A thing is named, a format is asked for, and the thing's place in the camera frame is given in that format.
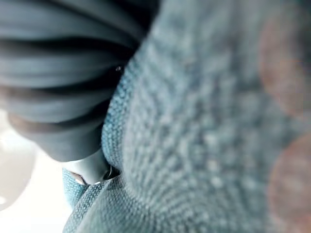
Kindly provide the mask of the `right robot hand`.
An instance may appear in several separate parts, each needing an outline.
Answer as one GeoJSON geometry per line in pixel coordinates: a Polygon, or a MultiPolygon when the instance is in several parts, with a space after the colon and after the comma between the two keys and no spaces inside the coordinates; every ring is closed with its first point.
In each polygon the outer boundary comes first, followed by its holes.
{"type": "Polygon", "coordinates": [[[158,0],[3,0],[0,106],[13,128],[82,184],[118,175],[101,133],[158,0]]]}

